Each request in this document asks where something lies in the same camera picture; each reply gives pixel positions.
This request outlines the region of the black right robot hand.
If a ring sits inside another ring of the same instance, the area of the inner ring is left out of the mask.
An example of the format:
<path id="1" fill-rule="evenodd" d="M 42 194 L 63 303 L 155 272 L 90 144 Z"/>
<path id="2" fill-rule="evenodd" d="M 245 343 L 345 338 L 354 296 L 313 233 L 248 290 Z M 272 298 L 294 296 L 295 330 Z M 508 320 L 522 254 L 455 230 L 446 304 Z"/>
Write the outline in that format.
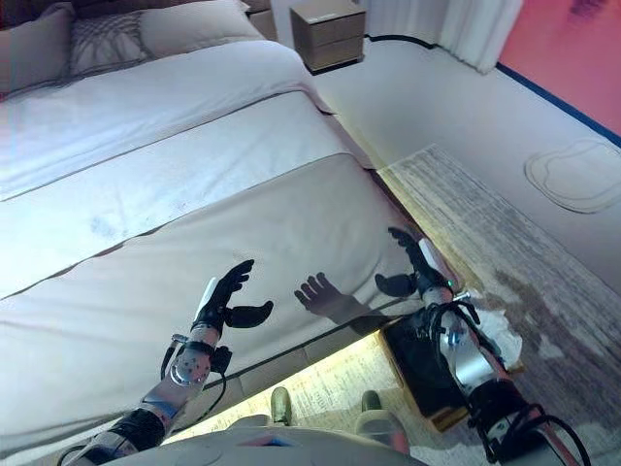
<path id="1" fill-rule="evenodd" d="M 421 247 L 409 233 L 396 227 L 389 227 L 388 232 L 405 249 L 413 272 L 391 277 L 376 274 L 379 291 L 388 296 L 405 298 L 415 292 L 423 297 L 426 291 L 436 287 L 450 289 L 449 280 L 428 263 Z"/>

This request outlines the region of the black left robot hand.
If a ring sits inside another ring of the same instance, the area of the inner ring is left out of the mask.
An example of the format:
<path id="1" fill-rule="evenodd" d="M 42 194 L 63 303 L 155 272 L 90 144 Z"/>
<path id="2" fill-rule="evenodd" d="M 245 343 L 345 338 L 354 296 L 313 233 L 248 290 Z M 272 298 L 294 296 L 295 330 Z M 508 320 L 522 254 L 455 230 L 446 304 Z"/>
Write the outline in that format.
<path id="1" fill-rule="evenodd" d="M 222 335 L 224 325 L 246 329 L 259 326 L 267 320 L 274 308 L 272 301 L 266 301 L 261 306 L 228 306 L 232 295 L 240 291 L 249 280 L 253 264 L 253 259 L 246 260 L 229 270 L 217 282 L 207 303 L 199 308 L 192 330 L 199 325 L 207 325 Z"/>

